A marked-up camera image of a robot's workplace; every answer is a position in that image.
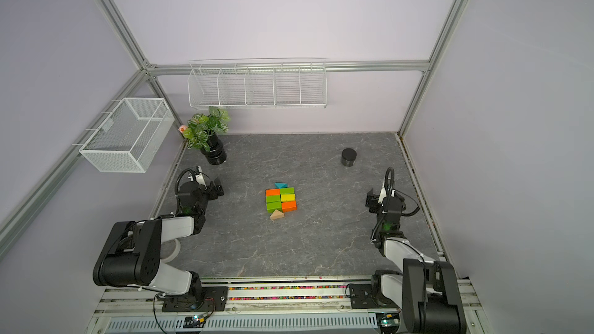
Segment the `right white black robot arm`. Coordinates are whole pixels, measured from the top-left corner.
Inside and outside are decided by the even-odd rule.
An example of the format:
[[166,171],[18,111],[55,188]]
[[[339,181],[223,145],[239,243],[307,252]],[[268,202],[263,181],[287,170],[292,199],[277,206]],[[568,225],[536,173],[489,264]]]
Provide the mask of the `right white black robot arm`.
[[468,325],[454,267],[422,253],[401,230],[405,198],[383,188],[366,195],[365,207],[376,216],[371,244],[395,271],[372,276],[372,296],[379,306],[396,306],[398,333],[465,333]]

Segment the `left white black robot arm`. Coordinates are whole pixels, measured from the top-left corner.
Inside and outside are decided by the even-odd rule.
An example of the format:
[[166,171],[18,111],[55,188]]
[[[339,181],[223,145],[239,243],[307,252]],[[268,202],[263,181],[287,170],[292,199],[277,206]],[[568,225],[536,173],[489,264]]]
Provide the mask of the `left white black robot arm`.
[[203,297],[200,277],[175,268],[161,257],[162,245],[201,232],[210,201],[224,195],[219,179],[202,175],[175,188],[176,212],[143,221],[117,222],[111,229],[92,272],[94,284],[137,287],[170,296]]

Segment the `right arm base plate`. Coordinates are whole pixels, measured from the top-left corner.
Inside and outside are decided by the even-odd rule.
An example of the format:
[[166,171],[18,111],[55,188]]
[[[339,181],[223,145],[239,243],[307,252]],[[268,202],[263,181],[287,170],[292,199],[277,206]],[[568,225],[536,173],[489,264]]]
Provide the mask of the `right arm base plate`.
[[378,290],[374,289],[371,283],[349,283],[346,285],[344,292],[350,301],[352,309],[400,309],[397,303],[383,297]]

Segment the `green block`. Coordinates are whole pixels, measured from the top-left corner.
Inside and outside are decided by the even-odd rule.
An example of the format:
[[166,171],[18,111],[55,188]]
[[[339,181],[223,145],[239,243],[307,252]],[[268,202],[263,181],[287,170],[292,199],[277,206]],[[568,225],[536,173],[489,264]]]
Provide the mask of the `green block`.
[[267,203],[266,210],[268,213],[274,213],[275,211],[282,211],[282,203],[280,201]]
[[266,196],[266,203],[276,203],[281,201],[280,195]]
[[281,188],[279,191],[280,191],[281,195],[288,195],[288,194],[295,193],[295,189],[293,187]]

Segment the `orange block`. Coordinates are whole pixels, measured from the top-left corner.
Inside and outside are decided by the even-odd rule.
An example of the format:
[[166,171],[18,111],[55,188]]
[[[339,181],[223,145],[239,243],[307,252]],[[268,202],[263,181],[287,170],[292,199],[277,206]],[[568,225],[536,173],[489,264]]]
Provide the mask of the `orange block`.
[[282,202],[282,212],[288,213],[297,210],[297,203],[294,201]]
[[281,194],[280,189],[266,190],[266,196],[279,196]]

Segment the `yellow block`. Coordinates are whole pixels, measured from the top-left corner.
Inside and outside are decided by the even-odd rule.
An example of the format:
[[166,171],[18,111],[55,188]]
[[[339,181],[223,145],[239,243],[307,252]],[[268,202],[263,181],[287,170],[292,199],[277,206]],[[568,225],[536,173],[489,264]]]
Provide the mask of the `yellow block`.
[[294,193],[283,193],[280,196],[280,199],[281,199],[282,203],[295,202],[295,194]]

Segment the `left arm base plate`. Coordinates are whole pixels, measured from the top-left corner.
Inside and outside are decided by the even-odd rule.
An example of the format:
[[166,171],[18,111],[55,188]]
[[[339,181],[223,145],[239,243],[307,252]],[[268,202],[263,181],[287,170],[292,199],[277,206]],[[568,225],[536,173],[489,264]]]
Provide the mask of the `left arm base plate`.
[[222,312],[227,304],[229,288],[203,287],[198,296],[185,294],[159,298],[163,312]]

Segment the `tan wooden triangle block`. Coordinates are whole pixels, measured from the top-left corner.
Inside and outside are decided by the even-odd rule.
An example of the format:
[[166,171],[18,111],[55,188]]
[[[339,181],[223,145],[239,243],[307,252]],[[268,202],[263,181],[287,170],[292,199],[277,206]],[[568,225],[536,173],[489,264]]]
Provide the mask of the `tan wooden triangle block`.
[[284,213],[283,213],[281,210],[275,210],[275,211],[274,211],[274,212],[271,214],[271,216],[270,216],[270,220],[271,220],[271,221],[276,221],[276,220],[282,219],[282,218],[284,218],[284,217],[285,217],[285,215],[284,215]]

